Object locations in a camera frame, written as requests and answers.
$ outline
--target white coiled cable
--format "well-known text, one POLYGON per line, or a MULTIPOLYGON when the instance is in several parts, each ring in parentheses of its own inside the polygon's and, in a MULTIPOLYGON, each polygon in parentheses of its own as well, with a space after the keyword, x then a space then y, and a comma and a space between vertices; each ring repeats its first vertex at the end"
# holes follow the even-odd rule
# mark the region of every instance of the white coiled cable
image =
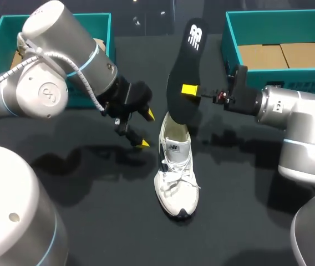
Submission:
MULTIPOLYGON (((40 52, 36 52, 35 50, 31 49, 31 52, 35 53, 35 54, 40 54, 40 52)), ((50 58, 58 58, 60 60, 65 61, 67 64, 70 65, 71 68, 73 68, 73 70, 77 73, 78 77, 80 78, 80 80, 82 81, 82 83, 84 84, 93 104, 95 105, 95 107, 99 110, 99 111, 104 111, 104 108, 102 107, 102 105, 100 105, 100 103, 97 101, 93 90, 90 86, 90 84, 88 83, 86 77, 84 76, 84 74, 81 72, 81 70, 79 69, 79 67, 68 57, 66 57, 63 54, 59 54, 56 52, 45 52, 44 53, 45 56, 50 57, 50 58)), ((41 58, 40 55, 35 55, 33 57, 28 58, 27 60, 19 63, 18 65, 16 65, 14 68, 10 69, 9 71, 7 71, 6 73, 4 73, 3 75, 0 76, 0 83, 3 82, 5 79, 7 79, 9 76, 14 75, 15 73, 19 72, 20 70, 22 70, 23 68, 25 68, 27 65, 36 62, 37 60, 39 60, 41 58)))

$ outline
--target dark background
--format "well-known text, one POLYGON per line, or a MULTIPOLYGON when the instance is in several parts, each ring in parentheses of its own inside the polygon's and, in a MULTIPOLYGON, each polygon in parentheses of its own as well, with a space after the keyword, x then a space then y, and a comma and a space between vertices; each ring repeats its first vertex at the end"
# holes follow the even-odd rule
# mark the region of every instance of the dark background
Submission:
MULTIPOLYGON (((0 16, 30 14, 46 0, 0 0, 0 16)), ((113 14, 116 36, 181 34, 192 17, 203 17, 221 33, 226 11, 309 9, 315 0, 63 0, 73 13, 113 14)))
MULTIPOLYGON (((30 13, 43 2, 0 1, 0 15, 30 13)), ((166 81, 188 19, 209 23, 214 34, 202 57, 201 80, 208 88, 223 88, 218 33, 227 10, 315 8, 315 0, 64 3, 73 13, 112 12, 119 71, 147 82, 156 117, 150 124, 132 119, 152 145, 142 152, 116 136, 113 121, 95 110, 68 110, 48 121, 0 120, 0 146, 31 164, 58 207, 70 239, 68 266, 296 266, 289 228, 313 193, 277 174, 282 132, 203 100, 190 126, 201 186, 193 219, 168 219, 153 179, 166 81)))

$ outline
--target shoe tongue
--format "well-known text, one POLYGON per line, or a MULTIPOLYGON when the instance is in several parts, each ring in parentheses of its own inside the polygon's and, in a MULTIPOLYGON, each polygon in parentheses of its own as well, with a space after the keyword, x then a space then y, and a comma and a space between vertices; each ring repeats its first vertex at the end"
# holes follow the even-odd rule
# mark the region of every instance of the shoe tongue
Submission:
POLYGON ((189 158, 190 144, 186 142, 178 142, 166 138, 166 155, 171 162, 184 162, 189 158))

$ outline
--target teal bin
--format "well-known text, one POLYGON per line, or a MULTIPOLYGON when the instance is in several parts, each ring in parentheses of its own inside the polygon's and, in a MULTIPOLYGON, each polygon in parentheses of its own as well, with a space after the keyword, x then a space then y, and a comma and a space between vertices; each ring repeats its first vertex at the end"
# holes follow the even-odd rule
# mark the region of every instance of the teal bin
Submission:
MULTIPOLYGON (((111 26, 111 14, 75 14, 75 18, 93 38, 106 42, 106 54, 115 62, 114 35, 111 26)), ((17 47, 17 34, 22 31, 24 22, 29 15, 2 16, 0 19, 0 73, 10 69, 17 47)), ((70 83, 69 108, 93 108, 90 98, 70 83)))
MULTIPOLYGON (((315 10, 226 13, 221 52, 227 74, 232 74, 237 64, 247 65, 242 60, 241 45, 304 43, 315 44, 315 10)), ((315 67, 249 69, 247 85, 258 89, 275 85, 315 93, 315 67)))

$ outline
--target white sneaker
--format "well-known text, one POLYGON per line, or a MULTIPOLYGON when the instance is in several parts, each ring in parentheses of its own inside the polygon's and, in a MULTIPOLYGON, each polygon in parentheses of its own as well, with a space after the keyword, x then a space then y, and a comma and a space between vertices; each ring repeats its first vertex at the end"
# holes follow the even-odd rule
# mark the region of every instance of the white sneaker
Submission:
POLYGON ((161 126, 159 154, 161 165, 154 179, 157 197, 168 214, 186 218, 197 207, 199 186, 187 126, 177 124, 169 113, 161 126))

